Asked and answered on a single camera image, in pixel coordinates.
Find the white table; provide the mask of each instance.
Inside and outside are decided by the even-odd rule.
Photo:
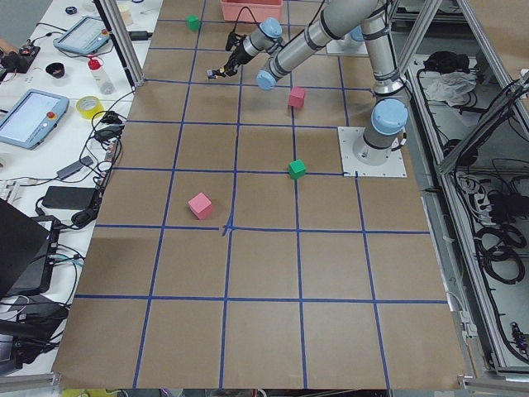
[[[68,29],[83,15],[97,15],[96,12],[88,12],[83,7],[85,1],[54,0],[41,21]],[[127,29],[130,31],[153,31],[162,1],[145,0],[141,3],[127,1],[127,3],[130,3],[131,15],[134,21]],[[66,14],[64,9],[67,6],[76,6],[79,13],[73,16]],[[31,38],[43,36],[53,30],[49,26],[38,26],[31,35]],[[22,176],[43,179],[54,178],[57,170],[64,168],[79,158],[79,153],[83,148],[84,142],[92,131],[90,121],[82,118],[80,113],[75,109],[77,100],[87,95],[95,95],[102,100],[103,107],[109,109],[118,98],[131,91],[131,87],[115,50],[101,57],[105,62],[104,69],[116,87],[114,93],[103,95],[99,92],[98,86],[88,69],[88,60],[86,58],[69,58],[53,47],[53,39],[57,36],[45,37],[36,42],[36,45],[41,47],[41,52],[36,57],[27,74],[8,75],[6,79],[12,79],[0,84],[0,108],[10,109],[28,89],[35,88],[69,98],[69,109],[60,119],[57,128],[33,150],[0,143],[0,157],[6,162],[4,168],[0,169],[0,179],[20,178]],[[145,63],[149,44],[150,41],[135,41],[133,43],[141,65]],[[106,45],[101,49],[101,52],[109,48],[110,45]],[[45,67],[52,62],[61,62],[65,65],[66,74],[62,79],[54,79],[45,72]],[[126,116],[130,110],[133,98],[131,94],[122,99],[113,110]],[[91,141],[90,149],[99,160],[104,158],[105,152],[98,142]],[[89,169],[85,168],[67,180],[77,181],[82,179],[88,172]],[[89,175],[84,181],[76,184],[68,184],[68,186],[93,187],[92,176]],[[13,205],[28,216],[35,216],[36,200],[45,194],[48,186],[62,184],[64,183],[60,181],[52,181],[49,184],[43,184],[41,186],[23,187],[19,191],[19,196]],[[47,214],[54,215],[66,224],[71,223],[70,218],[75,212],[46,209]],[[79,231],[62,232],[60,234],[60,243],[71,246],[82,254],[86,254],[94,224],[95,222],[92,222]],[[65,302],[72,288],[77,283],[74,276],[75,272],[72,265],[57,266],[54,268],[50,289],[44,295],[56,302]],[[7,307],[0,307],[0,311],[6,309]],[[61,324],[58,332],[62,330],[64,323]],[[24,365],[21,370],[16,371],[12,375],[39,375],[49,373],[56,354],[56,349],[46,354],[41,354],[32,364]]]
[[[131,5],[131,15],[134,23],[127,26],[128,31],[153,31],[158,17],[158,11],[162,0],[145,0],[140,3],[128,2]],[[41,22],[49,23],[64,29],[69,29],[83,16],[97,16],[97,12],[85,12],[83,8],[84,0],[54,0],[48,11],[42,17]],[[76,6],[79,10],[77,14],[68,15],[64,11],[67,6]],[[31,35],[31,39],[41,37],[51,31],[57,31],[50,26],[39,25]],[[69,58],[62,54],[53,46],[53,40],[60,35],[54,34],[51,37],[44,37],[36,41],[36,45],[41,47],[41,52],[35,58],[26,74],[12,74],[6,76],[9,80],[0,84],[0,96],[15,95],[22,96],[30,88],[38,88],[49,91],[67,98],[79,99],[87,95],[95,95],[100,99],[116,100],[131,91],[131,87],[126,79],[122,64],[117,56],[116,50],[109,54],[101,55],[104,62],[103,68],[110,77],[116,90],[108,95],[102,94],[93,79],[88,68],[88,58]],[[110,40],[99,52],[103,53],[112,48]],[[133,46],[140,64],[145,63],[150,41],[134,41]],[[54,62],[64,64],[65,74],[61,79],[56,79],[45,72],[47,65]]]

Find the small black cup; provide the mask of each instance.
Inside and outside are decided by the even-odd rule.
[[[56,79],[60,79],[64,76],[64,65],[60,62],[54,62],[46,66],[46,72]]]

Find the white bottle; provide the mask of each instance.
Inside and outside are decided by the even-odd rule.
[[[94,80],[96,80],[96,83],[98,84],[99,90],[106,95],[113,93],[114,84],[112,84],[112,81],[108,78],[107,72],[102,68],[101,62],[92,56],[89,56],[89,58],[88,67],[92,72]]]

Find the green cube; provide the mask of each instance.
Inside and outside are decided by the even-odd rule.
[[[301,161],[301,159],[297,159],[288,165],[288,173],[292,179],[297,179],[304,176],[305,172],[307,172],[307,167]]]
[[[200,20],[196,15],[188,15],[188,17],[185,18],[185,23],[192,31],[197,31],[200,28]]]

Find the power strip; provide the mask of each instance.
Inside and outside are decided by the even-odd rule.
[[[496,223],[493,222],[490,212],[493,209],[490,201],[486,194],[476,193],[473,194],[474,208],[478,213],[478,218],[481,220],[481,223],[484,226],[495,226]]]

